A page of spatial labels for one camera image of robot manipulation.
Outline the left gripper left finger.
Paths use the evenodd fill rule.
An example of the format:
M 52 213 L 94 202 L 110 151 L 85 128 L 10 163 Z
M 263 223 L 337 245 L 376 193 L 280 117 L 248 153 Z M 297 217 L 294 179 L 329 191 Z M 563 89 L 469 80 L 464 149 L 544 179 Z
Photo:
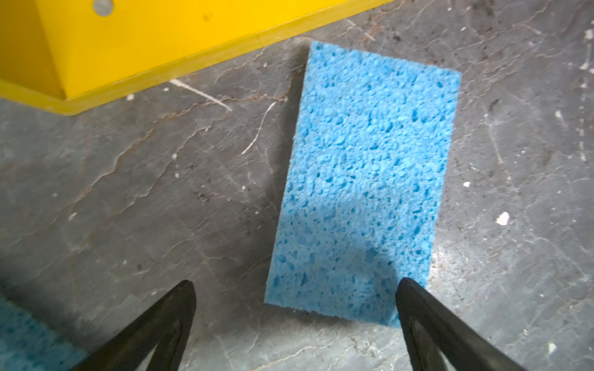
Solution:
M 136 370 L 151 353 L 149 370 L 177 370 L 195 312 L 195 288 L 183 280 L 73 369 Z

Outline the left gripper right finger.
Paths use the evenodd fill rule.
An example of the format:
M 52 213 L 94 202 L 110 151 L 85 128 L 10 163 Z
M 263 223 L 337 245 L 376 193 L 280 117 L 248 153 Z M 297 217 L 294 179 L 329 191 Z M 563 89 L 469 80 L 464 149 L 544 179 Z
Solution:
M 411 278 L 395 301 L 414 370 L 523 370 Z

